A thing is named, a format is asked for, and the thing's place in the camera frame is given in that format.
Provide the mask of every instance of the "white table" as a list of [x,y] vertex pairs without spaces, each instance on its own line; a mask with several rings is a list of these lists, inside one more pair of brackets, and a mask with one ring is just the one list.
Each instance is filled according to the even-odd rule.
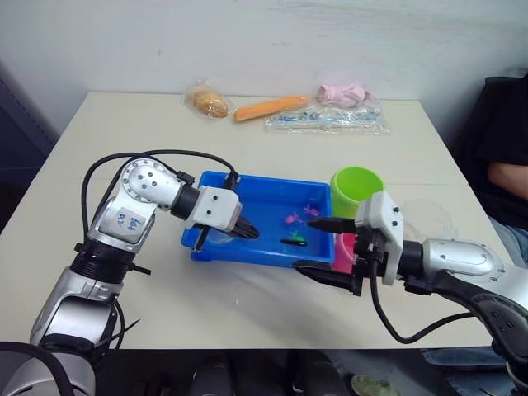
[[[261,99],[234,97],[236,105]],[[386,101],[390,136],[268,134],[261,120],[206,122],[179,96],[92,93],[74,116],[0,237],[0,339],[27,341],[31,325],[82,238],[79,196],[96,159],[120,151],[197,149],[228,159],[239,172],[327,182],[346,165],[375,170],[394,199],[426,200],[445,210],[459,237],[475,238],[510,259],[464,177],[415,101]],[[165,158],[194,174],[223,170],[206,160]],[[93,178],[93,210],[115,166]],[[426,215],[413,226],[426,228]],[[386,332],[368,287],[358,298],[295,271],[232,262],[193,262],[180,244],[182,222],[160,213],[135,262],[152,276],[129,273],[120,301],[128,348],[390,348],[490,343],[476,319],[452,323],[411,346]],[[380,287],[382,304],[402,334],[464,311],[438,296]]]

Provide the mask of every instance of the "person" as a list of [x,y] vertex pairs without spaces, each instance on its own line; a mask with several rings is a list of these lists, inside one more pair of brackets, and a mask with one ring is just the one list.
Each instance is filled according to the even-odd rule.
[[454,157],[513,263],[528,267],[528,74],[488,78]]
[[[528,74],[486,79],[453,154],[513,264],[528,268]],[[459,394],[514,394],[506,362],[491,347],[423,355]]]

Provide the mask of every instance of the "toy fish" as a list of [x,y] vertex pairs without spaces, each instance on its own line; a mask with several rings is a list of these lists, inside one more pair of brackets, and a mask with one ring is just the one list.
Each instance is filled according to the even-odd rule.
[[313,216],[313,217],[317,217],[319,216],[319,211],[315,208],[310,208],[310,204],[307,204],[305,207],[304,207],[304,214],[305,215],[310,215],[310,216]]
[[302,223],[303,222],[303,220],[299,219],[299,215],[297,214],[297,212],[294,212],[293,214],[287,215],[286,218],[284,219],[284,221],[285,221],[286,224]]

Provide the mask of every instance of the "dark floor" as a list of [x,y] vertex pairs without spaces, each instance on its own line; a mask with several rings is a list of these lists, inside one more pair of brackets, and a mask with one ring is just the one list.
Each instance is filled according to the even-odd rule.
[[[419,350],[335,350],[325,353],[343,381],[348,381],[351,374],[372,375],[381,380],[389,380],[402,396],[457,394],[447,384],[441,372],[423,360]],[[110,351],[104,367],[97,373],[97,396],[143,396],[149,384],[155,387],[155,383],[170,386],[170,395],[186,395],[196,368],[201,362],[218,354],[227,356],[237,366],[237,370],[250,365],[254,366],[254,370],[262,370],[264,361],[266,367],[272,362],[272,365],[279,368],[278,371],[282,370],[282,374],[276,375],[276,381],[291,381],[292,373],[286,370],[288,351]]]

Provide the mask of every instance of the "robotic arm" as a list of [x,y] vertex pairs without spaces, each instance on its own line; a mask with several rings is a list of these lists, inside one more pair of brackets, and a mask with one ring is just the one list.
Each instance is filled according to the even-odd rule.
[[[528,390],[528,271],[505,268],[491,249],[468,240],[403,241],[403,216],[386,191],[361,202],[357,218],[313,219],[309,225],[330,233],[357,233],[357,255],[351,274],[331,271],[317,262],[296,262],[294,268],[320,283],[361,295],[363,278],[370,278],[375,310],[391,335],[412,343],[458,318],[476,316],[493,337],[495,351],[507,360],[508,373],[520,390]],[[514,282],[507,272],[519,271]],[[437,293],[463,305],[470,313],[434,323],[415,336],[399,336],[385,316],[376,277],[419,295]]]
[[[240,216],[242,206],[232,191],[238,175],[232,171],[224,188],[192,187],[194,179],[170,172],[152,157],[128,162],[120,174],[119,191],[98,210],[84,243],[70,267],[64,269],[31,330],[31,344],[54,354],[65,369],[73,394],[93,396],[92,365],[109,348],[121,317],[117,296],[127,271],[150,271],[133,263],[153,226],[156,210],[170,211],[186,228],[202,229],[200,250],[210,228],[239,238],[258,238],[258,231]],[[386,192],[360,205],[356,220],[314,219],[309,225],[331,233],[358,233],[352,274],[331,271],[318,262],[296,262],[295,269],[318,282],[361,295],[363,278],[370,278],[376,311],[385,327],[401,342],[414,342],[435,323],[410,338],[400,337],[390,325],[377,298],[376,277],[386,285],[404,281],[407,291],[440,294],[467,308],[493,336],[496,350],[508,362],[519,389],[528,384],[528,295],[526,282],[512,285],[493,251],[460,240],[430,239],[424,244],[403,241],[403,217]],[[30,359],[12,377],[2,396],[56,395],[54,377],[37,359]]]
[[[237,178],[231,173],[224,186],[235,187]],[[202,229],[196,250],[210,228],[234,237],[258,238],[257,229],[240,216],[242,205],[232,190],[196,189],[193,181],[183,172],[169,172],[155,159],[127,163],[117,195],[97,213],[84,243],[75,247],[77,256],[63,270],[31,330],[31,344],[54,353],[74,394],[95,394],[92,364],[105,355],[113,339],[119,313],[116,299],[126,272],[150,273],[133,260],[149,235],[156,210],[170,211],[185,221],[186,228]],[[2,395],[33,394],[57,394],[53,376],[37,359],[15,373]]]

